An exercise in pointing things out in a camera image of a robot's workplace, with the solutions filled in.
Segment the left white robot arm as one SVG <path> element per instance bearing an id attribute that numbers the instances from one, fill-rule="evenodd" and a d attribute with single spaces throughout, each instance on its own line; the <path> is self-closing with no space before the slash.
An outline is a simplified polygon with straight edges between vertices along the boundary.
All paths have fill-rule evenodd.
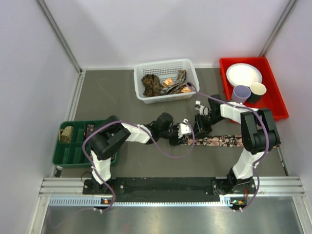
<path id="1" fill-rule="evenodd" d="M 167 139 L 171 146 L 182 144 L 186 139 L 182 135 L 182 123 L 174 124 L 173 117 L 162 113 L 157 120 L 148 124 L 132 126 L 128 123 L 119 123 L 117 116 L 110 116 L 102 125 L 91 130 L 88 136 L 101 127 L 102 129 L 89 139 L 90 153 L 94 164 L 92 169 L 92 186 L 99 193 L 106 193 L 111 186 L 110 165 L 112 158 L 125 142 L 153 144 L 159 139 Z"/>

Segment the pink floral dark tie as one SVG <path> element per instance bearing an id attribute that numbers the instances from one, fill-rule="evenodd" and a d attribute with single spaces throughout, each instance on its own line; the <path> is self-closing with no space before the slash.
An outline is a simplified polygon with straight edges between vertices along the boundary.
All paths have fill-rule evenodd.
<path id="1" fill-rule="evenodd" d="M 195 138 L 195 145 L 221 146 L 221 147 L 243 147 L 241 135 L 208 136 Z"/>

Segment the white plastic basket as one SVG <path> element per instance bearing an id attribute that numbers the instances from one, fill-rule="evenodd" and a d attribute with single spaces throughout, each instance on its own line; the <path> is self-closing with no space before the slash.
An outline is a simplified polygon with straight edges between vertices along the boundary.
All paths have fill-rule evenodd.
<path id="1" fill-rule="evenodd" d="M 144 93 L 144 85 L 141 79 L 148 74 L 156 75 L 159 77 L 160 83 L 170 78 L 176 81 L 178 78 L 179 70 L 186 71 L 186 81 L 192 83 L 197 90 L 200 90 L 199 81 L 193 63 L 187 58 L 154 61 L 142 63 L 134 68 L 134 84 L 135 92 L 138 99 L 146 104 L 153 104 L 158 102 L 175 101 L 191 98 L 195 92 L 187 92 L 180 94 L 170 94 L 156 97 L 147 97 Z"/>

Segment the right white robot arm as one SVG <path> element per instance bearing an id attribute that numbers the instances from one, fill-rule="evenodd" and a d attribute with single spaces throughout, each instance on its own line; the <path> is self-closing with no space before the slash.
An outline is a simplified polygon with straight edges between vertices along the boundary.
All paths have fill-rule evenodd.
<path id="1" fill-rule="evenodd" d="M 249 187 L 260 160 L 280 144 L 280 136 L 270 109 L 250 108 L 242 103 L 224 102 L 218 95 L 208 99 L 209 107 L 199 100 L 195 102 L 194 133 L 203 139 L 212 131 L 212 126 L 224 119 L 240 124 L 243 151 L 237 163 L 230 169 L 226 180 L 216 180 L 214 190 L 225 195 L 239 193 Z"/>

